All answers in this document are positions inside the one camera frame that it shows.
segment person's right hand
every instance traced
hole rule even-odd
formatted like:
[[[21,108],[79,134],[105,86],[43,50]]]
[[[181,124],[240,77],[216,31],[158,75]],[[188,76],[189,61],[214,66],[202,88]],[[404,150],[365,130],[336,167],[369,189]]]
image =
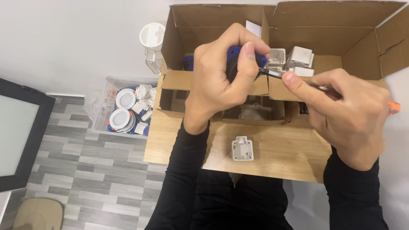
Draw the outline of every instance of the person's right hand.
[[[370,170],[385,149],[383,126],[389,92],[343,69],[317,74],[310,81],[334,88],[343,99],[332,100],[293,72],[283,75],[288,90],[307,104],[310,124],[337,149],[339,158],[356,170]]]

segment screwdriver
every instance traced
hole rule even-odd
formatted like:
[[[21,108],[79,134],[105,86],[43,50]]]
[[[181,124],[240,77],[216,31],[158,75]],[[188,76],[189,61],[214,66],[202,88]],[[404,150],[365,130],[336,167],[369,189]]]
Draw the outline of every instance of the screwdriver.
[[[275,77],[275,78],[278,78],[278,79],[282,79],[282,77],[283,77],[283,74],[277,73],[277,72],[274,72],[274,71],[271,71],[271,70],[268,70],[268,69],[265,69],[265,68],[259,67],[258,70],[259,70],[259,73],[261,73],[261,74],[265,74],[265,75]],[[304,80],[304,82],[307,83],[307,85],[309,85],[309,86],[311,86],[313,88],[316,88],[316,89],[318,89],[318,90],[320,90],[320,91],[322,91],[324,93],[328,93],[329,95],[334,96],[336,99],[342,99],[342,95],[340,93],[338,93],[335,89],[331,88],[331,87],[319,86],[319,85],[317,85],[317,84],[315,84],[315,83],[313,83],[311,81],[306,81],[306,80]],[[398,113],[400,111],[400,104],[399,103],[389,101],[388,104],[389,104],[389,115],[396,114],[396,113]]]

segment wooden table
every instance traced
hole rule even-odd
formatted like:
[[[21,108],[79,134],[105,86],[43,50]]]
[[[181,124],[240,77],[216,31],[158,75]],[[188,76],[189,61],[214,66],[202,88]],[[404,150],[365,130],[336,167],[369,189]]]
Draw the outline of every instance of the wooden table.
[[[144,161],[168,164],[182,119],[168,117],[157,109],[162,81],[161,75]],[[232,160],[231,142],[236,136],[247,136],[252,140],[253,161]],[[322,183],[330,153],[330,145],[312,129],[249,126],[219,121],[210,124],[203,168]]]

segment plastic storage crate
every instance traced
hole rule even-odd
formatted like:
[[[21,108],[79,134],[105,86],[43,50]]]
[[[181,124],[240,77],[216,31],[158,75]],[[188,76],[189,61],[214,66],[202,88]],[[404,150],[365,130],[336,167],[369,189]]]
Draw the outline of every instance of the plastic storage crate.
[[[109,132],[108,121],[109,117],[114,111],[115,96],[118,90],[129,86],[139,87],[139,85],[141,84],[150,84],[152,85],[152,87],[157,87],[158,79],[149,77],[107,76],[106,81],[107,82],[105,85],[105,89],[98,106],[98,115],[95,118],[95,122],[92,124],[91,131],[94,133],[104,133],[129,138],[147,139],[147,136],[138,134]]]

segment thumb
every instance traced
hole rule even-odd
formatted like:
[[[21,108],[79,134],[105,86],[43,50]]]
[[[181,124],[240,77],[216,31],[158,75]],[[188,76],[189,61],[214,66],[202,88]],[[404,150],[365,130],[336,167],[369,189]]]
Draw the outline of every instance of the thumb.
[[[337,102],[329,98],[324,92],[307,85],[295,73],[285,72],[282,80],[292,94],[305,102],[308,107],[312,107],[321,114],[331,116],[340,115],[343,112]]]
[[[254,43],[248,42],[240,50],[237,61],[237,75],[231,83],[234,91],[247,95],[258,74],[258,65],[254,54]]]

